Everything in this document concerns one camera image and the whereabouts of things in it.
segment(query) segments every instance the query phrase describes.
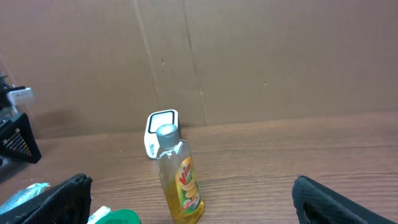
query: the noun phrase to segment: brown table surface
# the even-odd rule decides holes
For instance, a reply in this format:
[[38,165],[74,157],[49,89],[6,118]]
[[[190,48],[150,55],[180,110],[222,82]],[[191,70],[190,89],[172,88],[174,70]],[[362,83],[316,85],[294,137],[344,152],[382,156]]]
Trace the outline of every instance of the brown table surface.
[[[35,182],[93,178],[91,213],[135,210],[171,223],[144,133],[39,140],[43,158],[0,185],[0,203]],[[298,223],[292,186],[307,175],[398,222],[398,113],[183,128],[205,212],[199,223]]]

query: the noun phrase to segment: green round object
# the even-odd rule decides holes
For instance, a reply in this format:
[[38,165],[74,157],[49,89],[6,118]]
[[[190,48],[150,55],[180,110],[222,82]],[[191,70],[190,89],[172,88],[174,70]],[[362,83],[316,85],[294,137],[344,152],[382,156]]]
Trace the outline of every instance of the green round object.
[[95,224],[141,224],[141,221],[137,213],[134,211],[130,209],[122,209],[110,212]]

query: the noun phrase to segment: plastic bottle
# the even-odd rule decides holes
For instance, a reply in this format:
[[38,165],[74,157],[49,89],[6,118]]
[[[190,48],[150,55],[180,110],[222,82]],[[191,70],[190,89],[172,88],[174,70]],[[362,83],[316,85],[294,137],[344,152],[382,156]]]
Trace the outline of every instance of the plastic bottle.
[[180,139],[174,124],[164,124],[156,131],[159,141],[157,167],[164,195],[175,224],[194,224],[205,204],[199,193],[191,151]]

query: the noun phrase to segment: orange label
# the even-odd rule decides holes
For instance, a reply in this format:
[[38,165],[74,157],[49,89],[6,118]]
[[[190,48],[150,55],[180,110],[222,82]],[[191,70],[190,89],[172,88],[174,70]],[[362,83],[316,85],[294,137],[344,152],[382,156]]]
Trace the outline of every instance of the orange label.
[[182,210],[186,214],[194,212],[200,204],[200,194],[196,180],[192,158],[188,156],[181,163],[175,175],[178,198],[180,199]]

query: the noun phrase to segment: plastic wrapper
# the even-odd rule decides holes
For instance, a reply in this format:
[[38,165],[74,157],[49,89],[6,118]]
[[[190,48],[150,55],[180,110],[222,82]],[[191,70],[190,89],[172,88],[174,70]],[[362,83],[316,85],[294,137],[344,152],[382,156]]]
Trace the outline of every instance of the plastic wrapper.
[[48,186],[50,186],[49,183],[36,183],[30,185],[24,190],[18,191],[18,193],[14,194],[11,198],[9,198],[6,203],[0,206],[0,215],[38,196]]

